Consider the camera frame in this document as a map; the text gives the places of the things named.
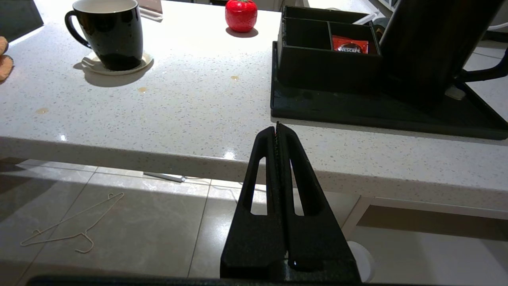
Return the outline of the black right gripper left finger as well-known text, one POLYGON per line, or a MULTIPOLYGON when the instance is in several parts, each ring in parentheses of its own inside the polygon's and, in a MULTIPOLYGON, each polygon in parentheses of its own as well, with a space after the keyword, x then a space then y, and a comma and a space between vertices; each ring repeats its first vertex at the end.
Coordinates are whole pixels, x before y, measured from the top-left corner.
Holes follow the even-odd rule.
POLYGON ((275 128, 256 135, 231 227, 221 255, 221 278, 272 278, 286 253, 275 128), (261 159, 265 158, 267 215, 252 214, 261 159))

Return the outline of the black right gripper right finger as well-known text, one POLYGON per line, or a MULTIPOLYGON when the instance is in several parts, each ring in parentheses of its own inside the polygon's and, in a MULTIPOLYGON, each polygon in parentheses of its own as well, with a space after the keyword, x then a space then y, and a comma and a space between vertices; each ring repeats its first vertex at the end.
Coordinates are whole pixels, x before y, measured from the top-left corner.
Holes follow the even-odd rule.
POLYGON ((298 272, 356 271, 356 261, 296 132, 277 123, 276 141, 288 265, 298 272))

